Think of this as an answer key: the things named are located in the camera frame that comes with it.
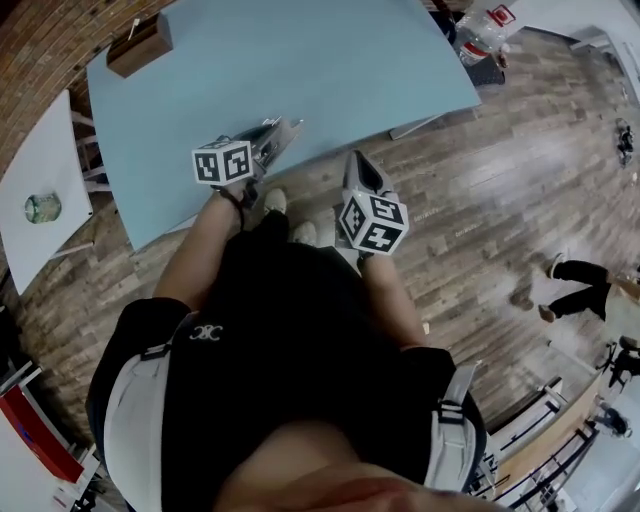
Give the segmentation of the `person's shoe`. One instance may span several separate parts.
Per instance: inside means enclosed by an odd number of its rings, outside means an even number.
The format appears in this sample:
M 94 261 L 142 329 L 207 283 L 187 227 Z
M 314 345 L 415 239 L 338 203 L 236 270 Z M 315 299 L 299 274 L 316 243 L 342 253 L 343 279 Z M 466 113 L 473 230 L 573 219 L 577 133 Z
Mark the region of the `person's shoe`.
M 264 203 L 263 213 L 265 216 L 269 214 L 285 215 L 287 212 L 287 198 L 282 189 L 274 188 L 267 192 Z
M 317 246 L 318 235 L 313 222 L 305 221 L 299 224 L 292 233 L 291 241 L 311 247 Z

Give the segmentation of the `person's left shoe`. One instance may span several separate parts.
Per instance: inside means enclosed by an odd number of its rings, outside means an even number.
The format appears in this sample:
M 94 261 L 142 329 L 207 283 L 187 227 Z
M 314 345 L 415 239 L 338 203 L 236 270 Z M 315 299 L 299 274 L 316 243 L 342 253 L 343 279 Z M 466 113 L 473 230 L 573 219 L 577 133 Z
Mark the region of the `person's left shoe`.
M 265 216 L 269 214 L 285 215 L 287 212 L 287 198 L 282 189 L 274 188 L 267 192 L 264 203 L 263 213 Z

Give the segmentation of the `black dotted mat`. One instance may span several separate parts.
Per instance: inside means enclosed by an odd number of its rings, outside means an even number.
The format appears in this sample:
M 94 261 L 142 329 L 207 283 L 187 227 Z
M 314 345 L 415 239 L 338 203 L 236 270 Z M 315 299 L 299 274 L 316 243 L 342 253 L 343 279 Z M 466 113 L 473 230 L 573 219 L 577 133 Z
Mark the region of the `black dotted mat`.
M 492 56 L 466 67 L 466 72 L 475 88 L 502 86 L 506 82 L 504 72 Z

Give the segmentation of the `person's black t-shirt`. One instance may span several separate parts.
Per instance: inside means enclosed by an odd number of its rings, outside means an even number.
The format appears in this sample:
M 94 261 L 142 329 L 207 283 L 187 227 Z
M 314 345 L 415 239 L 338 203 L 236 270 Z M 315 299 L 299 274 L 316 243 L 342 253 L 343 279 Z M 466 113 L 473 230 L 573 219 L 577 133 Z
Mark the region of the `person's black t-shirt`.
M 295 422 L 331 425 L 361 461 L 426 480 L 451 355 L 401 350 L 358 273 L 288 234 L 269 214 L 235 235 L 197 311 L 158 297 L 122 311 L 87 413 L 130 512 L 212 512 L 234 470 Z

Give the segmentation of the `wooden table white frame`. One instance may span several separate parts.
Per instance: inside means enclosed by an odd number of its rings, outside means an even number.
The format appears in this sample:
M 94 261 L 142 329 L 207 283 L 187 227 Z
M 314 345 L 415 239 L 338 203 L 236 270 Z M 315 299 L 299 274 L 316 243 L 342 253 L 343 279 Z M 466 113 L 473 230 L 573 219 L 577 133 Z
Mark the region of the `wooden table white frame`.
M 523 444 L 499 457 L 494 501 L 514 491 L 584 426 L 599 391 L 601 377 L 600 373 L 596 373 L 579 396 L 564 404 L 560 395 L 554 396 L 548 391 L 561 407 L 549 422 L 535 433 L 527 435 Z

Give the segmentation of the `red box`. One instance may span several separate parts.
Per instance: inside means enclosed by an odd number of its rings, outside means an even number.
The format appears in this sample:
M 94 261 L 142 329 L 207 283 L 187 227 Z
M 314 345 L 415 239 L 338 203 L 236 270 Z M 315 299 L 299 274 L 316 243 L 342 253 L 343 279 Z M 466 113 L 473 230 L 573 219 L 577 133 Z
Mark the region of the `red box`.
M 53 476 L 70 483 L 78 481 L 83 466 L 54 436 L 17 385 L 0 396 L 0 410 L 30 451 Z

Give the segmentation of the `person's neck and chin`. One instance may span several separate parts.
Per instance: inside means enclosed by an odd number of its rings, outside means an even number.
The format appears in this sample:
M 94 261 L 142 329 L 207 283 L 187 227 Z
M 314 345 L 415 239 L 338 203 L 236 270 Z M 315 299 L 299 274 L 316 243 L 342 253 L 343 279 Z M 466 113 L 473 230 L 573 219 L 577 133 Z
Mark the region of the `person's neck and chin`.
M 286 424 L 225 481 L 212 512 L 508 512 L 492 502 L 415 484 L 359 460 L 345 435 Z

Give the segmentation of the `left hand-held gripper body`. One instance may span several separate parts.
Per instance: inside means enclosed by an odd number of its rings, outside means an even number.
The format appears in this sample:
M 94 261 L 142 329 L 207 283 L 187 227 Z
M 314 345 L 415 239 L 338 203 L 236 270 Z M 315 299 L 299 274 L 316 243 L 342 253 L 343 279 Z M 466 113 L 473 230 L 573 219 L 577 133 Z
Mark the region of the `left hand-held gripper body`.
M 240 204 L 252 207 L 258 197 L 258 184 L 296 138 L 290 122 L 280 122 L 273 128 L 261 124 L 232 137 L 222 135 L 194 149 L 192 164 L 196 182 L 216 190 L 243 184 Z

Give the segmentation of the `light blue table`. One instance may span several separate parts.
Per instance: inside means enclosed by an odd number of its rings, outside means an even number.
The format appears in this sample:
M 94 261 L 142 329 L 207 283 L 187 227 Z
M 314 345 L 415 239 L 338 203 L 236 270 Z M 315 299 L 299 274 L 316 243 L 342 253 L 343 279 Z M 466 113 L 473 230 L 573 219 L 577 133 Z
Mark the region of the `light blue table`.
M 420 0 L 179 0 L 173 47 L 129 77 L 88 65 L 92 117 L 118 212 L 141 249 L 208 198 L 191 153 L 267 118 L 300 121 L 274 165 L 479 104 Z

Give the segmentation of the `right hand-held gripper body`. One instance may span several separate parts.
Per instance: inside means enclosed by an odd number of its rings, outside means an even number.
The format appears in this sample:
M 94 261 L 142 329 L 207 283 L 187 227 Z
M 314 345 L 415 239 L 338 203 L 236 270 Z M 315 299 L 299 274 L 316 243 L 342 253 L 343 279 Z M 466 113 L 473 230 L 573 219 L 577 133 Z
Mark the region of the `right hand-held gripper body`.
M 391 255 L 409 231 L 408 210 L 389 176 L 362 151 L 350 152 L 335 208 L 336 247 Z

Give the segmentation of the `black floor device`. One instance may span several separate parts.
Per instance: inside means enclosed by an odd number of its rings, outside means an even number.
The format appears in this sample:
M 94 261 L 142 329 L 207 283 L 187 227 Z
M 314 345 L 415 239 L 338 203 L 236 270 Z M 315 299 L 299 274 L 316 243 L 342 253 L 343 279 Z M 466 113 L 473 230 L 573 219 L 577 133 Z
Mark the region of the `black floor device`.
M 631 126 L 623 118 L 615 120 L 616 135 L 618 137 L 617 149 L 622 167 L 626 167 L 633 159 L 634 155 L 634 134 Z

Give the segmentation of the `glass jar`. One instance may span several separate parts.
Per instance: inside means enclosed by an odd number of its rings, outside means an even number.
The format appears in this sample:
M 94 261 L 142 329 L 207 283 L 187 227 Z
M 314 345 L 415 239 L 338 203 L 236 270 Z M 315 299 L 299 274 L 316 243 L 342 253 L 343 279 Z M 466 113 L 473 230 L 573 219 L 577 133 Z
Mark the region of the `glass jar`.
M 25 217 L 32 224 L 54 222 L 61 211 L 62 205 L 55 192 L 31 195 L 24 204 Z

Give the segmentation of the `person's right shoe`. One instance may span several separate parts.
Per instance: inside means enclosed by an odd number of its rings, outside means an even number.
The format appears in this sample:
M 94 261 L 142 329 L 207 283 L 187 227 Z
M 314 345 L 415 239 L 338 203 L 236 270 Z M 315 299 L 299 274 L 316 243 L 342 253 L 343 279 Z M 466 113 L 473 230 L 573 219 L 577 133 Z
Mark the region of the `person's right shoe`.
M 318 235 L 313 222 L 305 221 L 299 224 L 292 233 L 291 241 L 311 247 L 317 246 Z

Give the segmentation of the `clear water bottle red label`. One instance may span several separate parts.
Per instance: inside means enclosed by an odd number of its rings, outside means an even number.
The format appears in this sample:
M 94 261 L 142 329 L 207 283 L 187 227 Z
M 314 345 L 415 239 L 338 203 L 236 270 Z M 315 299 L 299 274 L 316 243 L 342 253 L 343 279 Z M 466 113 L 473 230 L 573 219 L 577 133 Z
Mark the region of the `clear water bottle red label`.
M 472 8 L 456 23 L 454 50 L 465 67 L 472 67 L 497 51 L 507 38 L 506 27 L 516 16 L 504 4 L 492 9 Z

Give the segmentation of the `white desk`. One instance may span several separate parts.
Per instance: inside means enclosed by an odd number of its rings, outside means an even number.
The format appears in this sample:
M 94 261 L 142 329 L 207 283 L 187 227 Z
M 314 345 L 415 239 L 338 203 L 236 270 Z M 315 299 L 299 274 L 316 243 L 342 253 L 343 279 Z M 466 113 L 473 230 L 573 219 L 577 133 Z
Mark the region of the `white desk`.
M 580 39 L 572 44 L 570 49 L 597 50 L 612 57 L 624 75 L 627 96 L 634 105 L 640 107 L 640 57 L 636 55 L 630 43 L 599 28 L 593 27 L 593 30 L 593 35 Z

